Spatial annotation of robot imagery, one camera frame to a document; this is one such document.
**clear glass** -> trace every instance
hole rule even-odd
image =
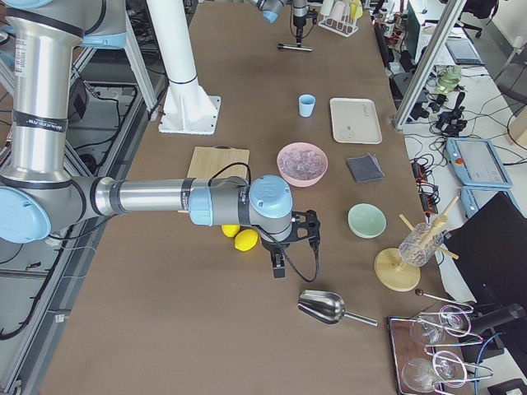
[[[437,378],[429,360],[414,358],[404,367],[403,382],[417,393],[431,393],[434,391],[434,380]]]
[[[437,80],[436,91],[446,95],[452,92],[461,81],[461,67],[449,66]]]
[[[403,382],[417,393],[447,393],[441,391],[440,384],[459,388],[469,378],[464,362],[450,351],[438,351],[432,360],[414,358],[401,372]]]
[[[419,314],[410,326],[410,337],[421,346],[433,346],[445,341],[445,329],[436,315]]]
[[[443,244],[443,234],[435,235],[425,245],[421,245],[423,239],[430,231],[430,226],[425,223],[417,224],[412,232],[399,246],[399,254],[403,262],[421,267],[426,264],[431,256],[437,251],[437,247]]]
[[[458,306],[447,304],[439,311],[439,322],[454,337],[467,336],[472,329],[469,316]]]

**lemon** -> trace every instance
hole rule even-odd
[[[222,232],[227,237],[234,237],[240,231],[239,225],[222,225]]]
[[[258,243],[258,232],[254,229],[242,230],[234,239],[235,249],[249,251]]]

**metal scoop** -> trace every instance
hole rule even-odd
[[[374,319],[346,311],[340,295],[323,290],[305,290],[298,298],[298,309],[323,323],[337,323],[343,317],[353,318],[361,323],[377,326]]]

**wooden cutting board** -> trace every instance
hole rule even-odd
[[[210,179],[225,166],[234,163],[249,163],[249,150],[230,148],[228,146],[196,146],[190,161],[187,177]],[[238,176],[247,178],[247,169],[242,165],[232,166],[225,170],[222,178]]]

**mint green bowl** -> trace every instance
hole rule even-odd
[[[355,235],[363,239],[372,239],[385,231],[386,217],[377,207],[360,203],[350,208],[347,224]]]

